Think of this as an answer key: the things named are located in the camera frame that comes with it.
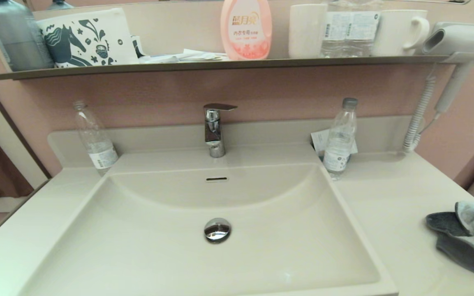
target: mug handle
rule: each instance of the mug handle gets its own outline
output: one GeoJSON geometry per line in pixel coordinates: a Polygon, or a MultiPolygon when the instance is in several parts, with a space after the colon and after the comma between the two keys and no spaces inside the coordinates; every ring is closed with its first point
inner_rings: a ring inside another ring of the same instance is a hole
{"type": "Polygon", "coordinates": [[[427,19],[420,16],[415,16],[412,18],[411,23],[414,27],[418,28],[419,34],[414,42],[407,42],[403,45],[403,49],[405,50],[415,49],[421,45],[423,42],[425,42],[425,40],[427,40],[427,37],[430,33],[430,24],[427,19]]]}

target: gray towel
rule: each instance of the gray towel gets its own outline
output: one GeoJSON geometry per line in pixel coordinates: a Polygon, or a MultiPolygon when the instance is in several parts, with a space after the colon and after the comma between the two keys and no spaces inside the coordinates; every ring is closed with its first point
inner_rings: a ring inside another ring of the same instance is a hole
{"type": "Polygon", "coordinates": [[[427,226],[438,232],[436,248],[474,272],[474,203],[458,202],[455,212],[427,216],[427,226]]]}

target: gray bottle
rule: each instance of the gray bottle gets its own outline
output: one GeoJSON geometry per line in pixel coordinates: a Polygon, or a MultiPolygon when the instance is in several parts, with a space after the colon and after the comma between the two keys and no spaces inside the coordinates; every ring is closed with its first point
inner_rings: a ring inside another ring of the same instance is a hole
{"type": "Polygon", "coordinates": [[[13,71],[54,67],[32,12],[12,0],[0,0],[0,49],[13,71]]]}
{"type": "Polygon", "coordinates": [[[70,9],[74,8],[71,4],[68,4],[64,0],[52,0],[52,4],[47,8],[48,11],[58,10],[58,9],[70,9]]]}

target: shelf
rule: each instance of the shelf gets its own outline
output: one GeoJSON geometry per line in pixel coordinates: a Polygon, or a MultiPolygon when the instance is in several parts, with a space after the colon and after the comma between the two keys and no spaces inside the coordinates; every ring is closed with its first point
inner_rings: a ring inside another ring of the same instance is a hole
{"type": "Polygon", "coordinates": [[[169,72],[198,71],[216,69],[266,69],[284,67],[315,67],[345,65],[384,65],[384,64],[428,64],[441,62],[447,56],[391,56],[374,58],[312,58],[307,60],[245,60],[231,62],[183,62],[176,64],[136,64],[114,66],[91,66],[63,69],[42,69],[0,74],[0,80],[37,79],[75,75],[135,73],[135,72],[169,72]]]}

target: white mug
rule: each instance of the white mug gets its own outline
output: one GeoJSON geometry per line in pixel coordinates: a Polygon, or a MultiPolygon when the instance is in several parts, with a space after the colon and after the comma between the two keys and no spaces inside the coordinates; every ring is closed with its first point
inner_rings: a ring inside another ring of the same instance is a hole
{"type": "Polygon", "coordinates": [[[300,4],[290,7],[290,58],[319,58],[327,8],[326,4],[300,4]]]}
{"type": "Polygon", "coordinates": [[[411,56],[430,33],[428,11],[382,11],[372,56],[411,56]]]}

